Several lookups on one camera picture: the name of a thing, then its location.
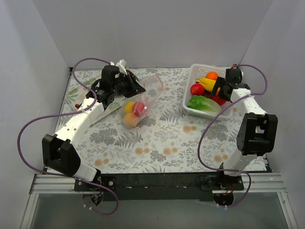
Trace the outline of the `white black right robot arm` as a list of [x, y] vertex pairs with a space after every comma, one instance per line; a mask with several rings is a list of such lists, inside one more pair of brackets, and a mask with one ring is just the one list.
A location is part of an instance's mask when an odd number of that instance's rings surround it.
[[278, 118], [262, 109], [247, 84], [242, 83], [239, 68], [226, 69], [225, 77], [218, 78], [212, 95], [231, 102], [243, 116], [236, 137], [236, 151], [222, 163], [217, 172], [216, 185], [228, 189], [239, 182], [239, 176], [254, 159], [272, 152]]

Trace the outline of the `red apple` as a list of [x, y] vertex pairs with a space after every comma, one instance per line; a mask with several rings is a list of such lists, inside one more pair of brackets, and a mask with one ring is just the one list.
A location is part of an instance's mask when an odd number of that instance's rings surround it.
[[201, 96], [203, 95], [205, 92], [205, 88], [203, 85], [201, 85], [200, 83], [195, 83], [191, 86], [190, 88], [190, 93], [192, 95], [197, 95], [197, 96]]
[[226, 100], [218, 97], [218, 96], [212, 96], [212, 100], [218, 103], [220, 106], [224, 105], [226, 103]]
[[142, 116], [146, 110], [146, 105], [142, 102], [135, 102], [132, 106], [132, 112], [136, 116]]

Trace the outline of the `green lettuce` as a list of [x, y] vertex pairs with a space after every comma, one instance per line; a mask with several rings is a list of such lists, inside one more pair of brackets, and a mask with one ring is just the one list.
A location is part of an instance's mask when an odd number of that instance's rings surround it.
[[188, 108], [195, 109], [202, 112], [218, 113], [221, 107], [218, 103], [205, 96], [193, 95], [187, 105]]

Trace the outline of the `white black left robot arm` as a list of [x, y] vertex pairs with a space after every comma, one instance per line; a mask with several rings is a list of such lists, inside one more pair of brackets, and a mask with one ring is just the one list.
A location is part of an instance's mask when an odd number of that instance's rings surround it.
[[100, 171], [83, 162], [76, 151], [77, 145], [88, 128], [102, 118], [116, 96], [131, 98], [144, 92], [131, 71], [106, 65], [100, 79], [88, 89], [77, 113], [64, 127], [42, 139], [44, 165], [68, 177], [84, 179], [89, 190], [98, 190], [102, 184], [97, 176]]

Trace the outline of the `yellow orange peach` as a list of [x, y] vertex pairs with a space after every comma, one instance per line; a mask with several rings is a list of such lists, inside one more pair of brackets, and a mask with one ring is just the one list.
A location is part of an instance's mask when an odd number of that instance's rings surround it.
[[138, 116], [133, 113], [125, 114], [123, 122], [127, 127], [135, 127], [138, 124]]

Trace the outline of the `white perforated plastic basket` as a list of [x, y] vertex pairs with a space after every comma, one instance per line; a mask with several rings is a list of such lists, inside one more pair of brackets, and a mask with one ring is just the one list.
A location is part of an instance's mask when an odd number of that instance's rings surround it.
[[224, 111], [220, 118], [230, 118], [233, 108], [229, 108], [229, 102], [225, 102], [211, 96], [213, 83], [216, 76], [225, 77], [225, 67], [193, 64], [190, 68], [183, 95], [183, 108], [189, 115], [214, 118], [219, 112]]

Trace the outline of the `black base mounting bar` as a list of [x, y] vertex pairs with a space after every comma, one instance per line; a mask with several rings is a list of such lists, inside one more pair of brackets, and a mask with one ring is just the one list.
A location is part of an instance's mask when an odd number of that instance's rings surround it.
[[244, 190], [241, 177], [217, 172], [97, 174], [91, 184], [77, 181], [75, 191], [103, 192], [104, 201], [178, 200], [211, 201], [212, 192]]

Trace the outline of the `yellow lemon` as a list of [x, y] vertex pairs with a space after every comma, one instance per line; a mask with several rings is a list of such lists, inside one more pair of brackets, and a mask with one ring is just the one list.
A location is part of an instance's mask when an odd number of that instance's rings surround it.
[[124, 107], [125, 113], [133, 113], [133, 105], [134, 104], [135, 104], [134, 101], [127, 102], [125, 107]]

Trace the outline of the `yellow banana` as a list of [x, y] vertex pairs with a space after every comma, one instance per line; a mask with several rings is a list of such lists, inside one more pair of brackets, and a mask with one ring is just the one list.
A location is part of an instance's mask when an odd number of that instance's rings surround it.
[[212, 79], [208, 79], [208, 78], [199, 78], [195, 80], [197, 83], [200, 83], [201, 85], [203, 85], [203, 87], [205, 88], [205, 90], [212, 92], [214, 85], [216, 83], [216, 80], [212, 80]]

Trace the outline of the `orange fruit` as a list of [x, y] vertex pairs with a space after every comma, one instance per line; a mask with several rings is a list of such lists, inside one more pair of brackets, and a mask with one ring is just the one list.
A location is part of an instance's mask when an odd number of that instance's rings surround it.
[[217, 78], [219, 77], [218, 73], [217, 72], [209, 72], [206, 76], [205, 76], [207, 79], [210, 79], [210, 80], [217, 80]]

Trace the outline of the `floral patterned tablecloth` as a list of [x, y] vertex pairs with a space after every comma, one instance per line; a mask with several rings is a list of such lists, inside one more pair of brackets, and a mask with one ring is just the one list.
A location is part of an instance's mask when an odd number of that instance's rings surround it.
[[236, 150], [242, 115], [230, 118], [189, 115], [183, 95], [187, 68], [139, 69], [139, 78], [158, 73], [163, 91], [149, 114], [131, 129], [123, 126], [119, 103], [84, 133], [77, 146], [83, 161], [102, 173], [201, 172], [219, 167]]

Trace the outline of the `aluminium frame rail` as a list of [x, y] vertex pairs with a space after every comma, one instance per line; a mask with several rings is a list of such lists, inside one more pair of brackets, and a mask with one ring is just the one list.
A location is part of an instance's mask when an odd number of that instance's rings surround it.
[[[186, 190], [211, 191], [213, 193], [253, 193], [285, 192], [286, 188], [279, 173], [242, 174], [239, 182], [230, 188], [221, 188], [213, 180], [212, 173], [136, 173], [136, 174], [105, 174], [98, 179], [98, 184], [113, 191], [136, 188], [181, 188]], [[35, 175], [31, 185], [31, 193], [90, 193], [99, 188], [87, 184], [79, 178], [53, 175]]]

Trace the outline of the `clear zip top bag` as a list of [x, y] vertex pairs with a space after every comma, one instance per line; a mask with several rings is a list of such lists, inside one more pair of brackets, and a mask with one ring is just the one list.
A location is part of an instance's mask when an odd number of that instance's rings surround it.
[[160, 76], [158, 75], [158, 73], [156, 73], [155, 75], [152, 75], [152, 76], [147, 76], [147, 77], [142, 78], [140, 80], [140, 85], [143, 88], [145, 88], [146, 92], [133, 96], [131, 98], [125, 99], [124, 103], [122, 104], [122, 106], [120, 108], [120, 115], [122, 118], [122, 123], [126, 129], [132, 128], [132, 127], [127, 127], [123, 122], [123, 118], [126, 114], [124, 111], [124, 107], [125, 107], [126, 103], [130, 102], [130, 101], [134, 101], [134, 102], [142, 102], [146, 105], [146, 110], [143, 113], [143, 115], [138, 116], [138, 124], [139, 124], [139, 122], [142, 121], [149, 114], [154, 103], [156, 102], [156, 100], [159, 98], [161, 92], [163, 91], [163, 82], [162, 82]]

